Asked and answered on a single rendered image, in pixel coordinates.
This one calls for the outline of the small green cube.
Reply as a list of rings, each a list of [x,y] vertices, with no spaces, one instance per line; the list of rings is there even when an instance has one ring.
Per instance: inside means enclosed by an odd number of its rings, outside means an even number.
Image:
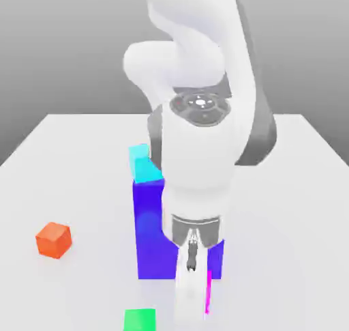
[[[123,331],[156,331],[155,309],[125,310]]]

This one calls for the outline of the small cyan cube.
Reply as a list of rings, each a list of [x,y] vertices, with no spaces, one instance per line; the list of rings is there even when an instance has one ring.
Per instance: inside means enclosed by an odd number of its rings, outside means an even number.
[[[149,146],[145,143],[129,147],[130,169],[136,184],[153,182],[163,178],[162,172],[149,157]]]

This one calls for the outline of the large blue box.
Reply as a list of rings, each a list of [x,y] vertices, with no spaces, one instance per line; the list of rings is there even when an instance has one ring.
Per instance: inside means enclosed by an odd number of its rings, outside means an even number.
[[[178,248],[162,231],[162,193],[164,179],[132,184],[134,202],[134,227],[138,278],[145,280],[172,280],[176,276]],[[201,199],[205,211],[218,209],[225,201],[218,192],[201,192],[194,200]],[[222,278],[224,240],[208,249],[207,266],[212,279]]]

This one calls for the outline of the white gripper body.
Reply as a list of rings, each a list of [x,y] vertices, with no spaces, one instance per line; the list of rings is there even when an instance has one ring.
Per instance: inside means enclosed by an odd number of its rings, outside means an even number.
[[[208,250],[198,247],[196,269],[187,269],[188,248],[179,249],[175,278],[174,320],[203,321],[207,290]]]

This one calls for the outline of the small magenta cube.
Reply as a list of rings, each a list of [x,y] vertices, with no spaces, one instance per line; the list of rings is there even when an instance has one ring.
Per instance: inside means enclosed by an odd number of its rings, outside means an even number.
[[[207,271],[207,290],[206,290],[206,300],[205,300],[205,315],[210,313],[211,305],[211,286],[212,286],[212,271]]]

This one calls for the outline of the small orange cube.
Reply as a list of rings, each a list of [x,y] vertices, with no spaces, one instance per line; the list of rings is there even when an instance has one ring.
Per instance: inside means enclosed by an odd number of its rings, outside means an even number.
[[[53,259],[60,259],[72,245],[70,228],[55,222],[49,222],[35,239],[39,254]]]

